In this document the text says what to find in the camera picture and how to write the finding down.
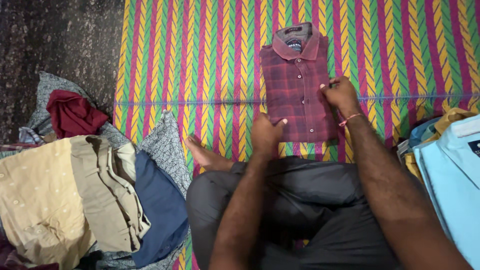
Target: pile of clothes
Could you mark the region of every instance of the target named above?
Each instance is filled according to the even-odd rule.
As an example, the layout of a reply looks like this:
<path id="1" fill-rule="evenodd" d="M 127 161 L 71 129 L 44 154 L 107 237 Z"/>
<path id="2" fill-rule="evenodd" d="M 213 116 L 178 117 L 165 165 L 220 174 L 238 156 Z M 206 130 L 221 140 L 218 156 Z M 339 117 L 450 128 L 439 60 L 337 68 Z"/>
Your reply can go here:
<path id="1" fill-rule="evenodd" d="M 425 184 L 447 237 L 480 269 L 480 115 L 452 108 L 413 129 L 398 154 Z"/>
<path id="2" fill-rule="evenodd" d="M 190 174 L 164 111 L 134 146 L 77 85 L 40 73 L 37 108 L 0 152 L 0 268 L 169 269 L 189 235 Z"/>

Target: collar label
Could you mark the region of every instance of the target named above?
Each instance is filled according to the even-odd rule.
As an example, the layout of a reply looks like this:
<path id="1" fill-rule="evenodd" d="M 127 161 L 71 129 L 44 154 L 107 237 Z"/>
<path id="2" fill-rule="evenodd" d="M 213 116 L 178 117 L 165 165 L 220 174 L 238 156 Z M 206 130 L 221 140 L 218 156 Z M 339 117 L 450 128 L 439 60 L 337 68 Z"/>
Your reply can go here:
<path id="1" fill-rule="evenodd" d="M 287 41 L 285 41 L 285 44 L 287 44 L 292 50 L 296 50 L 301 52 L 301 40 L 298 38 L 291 38 Z"/>
<path id="2" fill-rule="evenodd" d="M 292 28 L 289 28 L 289 29 L 285 30 L 285 35 L 287 35 L 290 32 L 293 32 L 293 31 L 295 31 L 295 32 L 301 31 L 301 26 L 292 27 Z"/>
<path id="3" fill-rule="evenodd" d="M 470 149 L 472 149 L 473 153 L 480 158 L 480 140 L 469 142 L 468 146 L 470 146 Z"/>

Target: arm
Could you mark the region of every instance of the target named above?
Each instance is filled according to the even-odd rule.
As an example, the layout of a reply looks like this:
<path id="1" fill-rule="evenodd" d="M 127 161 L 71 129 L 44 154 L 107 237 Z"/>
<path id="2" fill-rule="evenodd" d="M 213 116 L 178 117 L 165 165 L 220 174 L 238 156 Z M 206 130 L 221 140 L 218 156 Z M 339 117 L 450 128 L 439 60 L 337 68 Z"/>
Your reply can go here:
<path id="1" fill-rule="evenodd" d="M 248 269 L 262 215 L 264 171 L 286 123 L 284 119 L 273 126 L 263 113 L 253 123 L 252 157 L 223 214 L 209 269 Z"/>
<path id="2" fill-rule="evenodd" d="M 348 78 L 332 79 L 321 91 L 347 121 L 360 182 L 382 231 L 407 269 L 471 269 L 446 238 L 435 212 L 363 115 Z"/>

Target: red checkered shirt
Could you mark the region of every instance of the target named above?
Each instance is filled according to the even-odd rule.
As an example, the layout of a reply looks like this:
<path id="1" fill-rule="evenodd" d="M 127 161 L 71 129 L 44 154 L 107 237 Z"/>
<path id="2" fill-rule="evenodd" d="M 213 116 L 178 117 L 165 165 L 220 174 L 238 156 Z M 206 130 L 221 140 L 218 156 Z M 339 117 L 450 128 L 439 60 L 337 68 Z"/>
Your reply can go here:
<path id="1" fill-rule="evenodd" d="M 336 120 L 319 91 L 320 84 L 329 83 L 327 48 L 328 38 L 302 23 L 278 30 L 260 51 L 270 121 L 288 120 L 282 142 L 337 138 Z"/>

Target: man's right hand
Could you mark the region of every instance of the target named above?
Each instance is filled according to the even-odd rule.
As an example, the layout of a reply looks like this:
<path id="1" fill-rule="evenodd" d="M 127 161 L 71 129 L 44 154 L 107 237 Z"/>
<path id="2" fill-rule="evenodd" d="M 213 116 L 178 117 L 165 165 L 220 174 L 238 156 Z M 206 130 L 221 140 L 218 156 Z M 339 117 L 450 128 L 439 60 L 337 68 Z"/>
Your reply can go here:
<path id="1" fill-rule="evenodd" d="M 333 78 L 330 80 L 330 83 L 335 86 L 330 88 L 321 84 L 320 90 L 326 96 L 327 101 L 338 108 L 344 118 L 362 113 L 357 99 L 357 91 L 347 77 Z"/>

